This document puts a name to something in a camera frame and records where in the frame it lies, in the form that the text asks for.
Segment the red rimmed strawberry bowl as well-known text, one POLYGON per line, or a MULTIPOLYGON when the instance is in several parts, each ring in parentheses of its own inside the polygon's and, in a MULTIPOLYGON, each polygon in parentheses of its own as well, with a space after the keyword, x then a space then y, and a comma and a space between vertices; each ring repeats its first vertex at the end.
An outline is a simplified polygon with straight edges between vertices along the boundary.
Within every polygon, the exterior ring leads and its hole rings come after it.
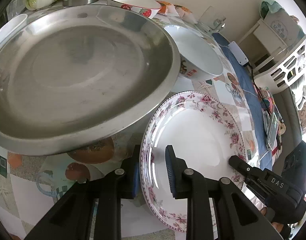
POLYGON ((107 0, 107 5, 133 11, 149 19, 161 9, 161 4, 155 0, 107 0))

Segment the floral rimmed white plate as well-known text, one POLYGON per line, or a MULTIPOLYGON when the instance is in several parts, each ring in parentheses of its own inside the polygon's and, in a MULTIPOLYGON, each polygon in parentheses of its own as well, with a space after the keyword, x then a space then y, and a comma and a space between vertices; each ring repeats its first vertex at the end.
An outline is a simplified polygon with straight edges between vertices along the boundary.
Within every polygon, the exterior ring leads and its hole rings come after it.
POLYGON ((243 136, 230 111, 212 96, 194 91, 174 94, 152 116, 142 141, 141 184, 152 213, 167 227, 185 232, 187 202, 170 191, 165 149, 206 178, 228 177, 241 189, 244 178, 228 160, 246 159, 243 136))

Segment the white power adapter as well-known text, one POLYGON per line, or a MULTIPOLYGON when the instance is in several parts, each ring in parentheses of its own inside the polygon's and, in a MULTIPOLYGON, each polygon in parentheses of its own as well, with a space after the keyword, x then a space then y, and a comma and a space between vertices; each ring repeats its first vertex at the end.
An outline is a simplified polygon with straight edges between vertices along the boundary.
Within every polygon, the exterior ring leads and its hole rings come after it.
POLYGON ((245 64, 249 63, 247 56, 244 54, 244 52, 241 50, 241 48, 237 45, 235 41, 230 42, 228 44, 228 48, 241 66, 244 66, 245 64))

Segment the white squarish bowl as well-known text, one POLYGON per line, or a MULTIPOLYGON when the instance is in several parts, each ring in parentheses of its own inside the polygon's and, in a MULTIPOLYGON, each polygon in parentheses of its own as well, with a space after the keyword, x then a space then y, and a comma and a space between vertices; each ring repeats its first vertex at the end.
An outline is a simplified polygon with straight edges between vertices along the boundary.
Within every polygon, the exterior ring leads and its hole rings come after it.
POLYGON ((23 27, 27 25, 27 14, 12 18, 0 29, 0 49, 23 27))

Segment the orange snack packet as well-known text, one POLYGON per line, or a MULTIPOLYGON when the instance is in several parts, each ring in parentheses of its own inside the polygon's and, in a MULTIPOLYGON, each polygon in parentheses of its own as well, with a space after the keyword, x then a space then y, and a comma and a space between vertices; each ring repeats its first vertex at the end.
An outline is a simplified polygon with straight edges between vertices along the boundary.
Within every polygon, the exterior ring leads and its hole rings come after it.
POLYGON ((183 7, 181 5, 174 5, 166 1, 157 1, 157 2, 161 5, 161 8, 158 11, 158 13, 164 16, 174 16, 174 17, 183 18, 185 14, 192 13, 190 9, 183 7))

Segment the white plastic basket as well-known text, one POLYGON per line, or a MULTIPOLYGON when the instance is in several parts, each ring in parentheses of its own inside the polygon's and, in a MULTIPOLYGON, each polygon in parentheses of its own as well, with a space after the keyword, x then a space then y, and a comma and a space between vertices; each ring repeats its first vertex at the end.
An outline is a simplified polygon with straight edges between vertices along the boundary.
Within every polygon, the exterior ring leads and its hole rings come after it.
POLYGON ((290 87, 305 72, 306 34, 293 48, 265 72, 256 74, 254 83, 258 88, 268 88, 277 94, 290 87))

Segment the clear glass mug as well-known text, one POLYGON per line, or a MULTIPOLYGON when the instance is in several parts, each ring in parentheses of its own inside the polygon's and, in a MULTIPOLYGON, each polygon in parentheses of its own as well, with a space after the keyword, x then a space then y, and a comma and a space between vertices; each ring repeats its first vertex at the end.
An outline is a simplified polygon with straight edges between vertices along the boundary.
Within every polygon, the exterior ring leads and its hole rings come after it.
POLYGON ((226 17, 219 13, 214 7, 208 9, 198 20, 198 25, 207 32, 219 33, 225 28, 226 17))

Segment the white shelf unit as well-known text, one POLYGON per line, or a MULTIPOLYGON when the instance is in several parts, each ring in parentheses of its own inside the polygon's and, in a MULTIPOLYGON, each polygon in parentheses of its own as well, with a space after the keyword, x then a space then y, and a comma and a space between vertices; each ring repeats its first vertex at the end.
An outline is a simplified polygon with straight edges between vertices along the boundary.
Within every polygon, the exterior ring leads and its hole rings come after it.
POLYGON ((274 16, 258 20, 238 41, 250 62, 258 66, 273 56, 277 63, 304 38, 305 32, 294 16, 274 16))

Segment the small white round bowl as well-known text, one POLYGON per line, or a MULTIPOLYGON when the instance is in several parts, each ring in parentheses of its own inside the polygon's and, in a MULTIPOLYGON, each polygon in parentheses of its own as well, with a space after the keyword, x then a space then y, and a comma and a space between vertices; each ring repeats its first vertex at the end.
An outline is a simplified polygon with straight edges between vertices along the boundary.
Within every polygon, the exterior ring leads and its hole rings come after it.
POLYGON ((178 25, 167 25, 164 29, 180 53, 181 76, 190 80, 210 80, 223 74, 219 56, 205 39, 178 25))

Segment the large stainless steel plate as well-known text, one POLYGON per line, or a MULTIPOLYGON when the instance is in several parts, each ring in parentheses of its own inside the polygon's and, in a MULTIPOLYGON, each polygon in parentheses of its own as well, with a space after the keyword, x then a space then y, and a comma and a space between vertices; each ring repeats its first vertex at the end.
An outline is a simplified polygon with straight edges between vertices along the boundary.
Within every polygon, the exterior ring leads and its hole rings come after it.
POLYGON ((180 55, 154 21, 107 5, 45 15, 0 49, 0 146, 67 152, 152 111, 176 82, 180 55))

